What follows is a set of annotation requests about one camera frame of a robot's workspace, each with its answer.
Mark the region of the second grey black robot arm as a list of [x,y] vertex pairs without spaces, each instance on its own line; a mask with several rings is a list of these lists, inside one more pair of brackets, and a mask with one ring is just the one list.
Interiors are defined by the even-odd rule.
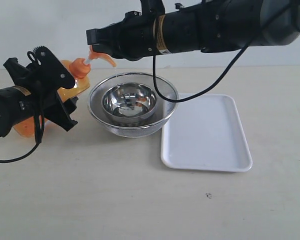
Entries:
[[300,0],[203,0],[166,12],[161,0],[143,0],[141,11],[86,31],[95,52],[138,61],[193,51],[223,53],[245,45],[286,46],[300,35]]

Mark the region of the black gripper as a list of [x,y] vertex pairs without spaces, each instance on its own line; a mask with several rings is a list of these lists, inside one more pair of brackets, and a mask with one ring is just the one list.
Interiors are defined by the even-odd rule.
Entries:
[[27,66],[15,57],[3,64],[14,85],[2,91],[2,118],[25,120],[42,113],[68,132],[78,123],[70,116],[77,109],[78,97],[63,102],[57,91],[72,89],[75,78],[46,46],[37,46],[32,52],[35,58]]

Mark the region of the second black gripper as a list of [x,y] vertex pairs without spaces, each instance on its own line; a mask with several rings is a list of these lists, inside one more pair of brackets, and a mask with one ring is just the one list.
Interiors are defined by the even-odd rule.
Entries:
[[120,60],[138,61],[157,55],[153,33],[157,15],[158,2],[142,0],[141,10],[126,12],[119,25],[112,23],[86,30],[87,44],[95,53],[104,53]]

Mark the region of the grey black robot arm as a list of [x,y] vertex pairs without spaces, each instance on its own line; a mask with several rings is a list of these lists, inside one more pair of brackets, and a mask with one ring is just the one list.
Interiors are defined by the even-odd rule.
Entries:
[[77,97],[62,100],[58,90],[72,89],[75,78],[45,46],[35,47],[27,56],[27,66],[16,57],[3,64],[14,85],[0,89],[0,138],[16,124],[40,115],[68,132],[78,123],[70,117]]

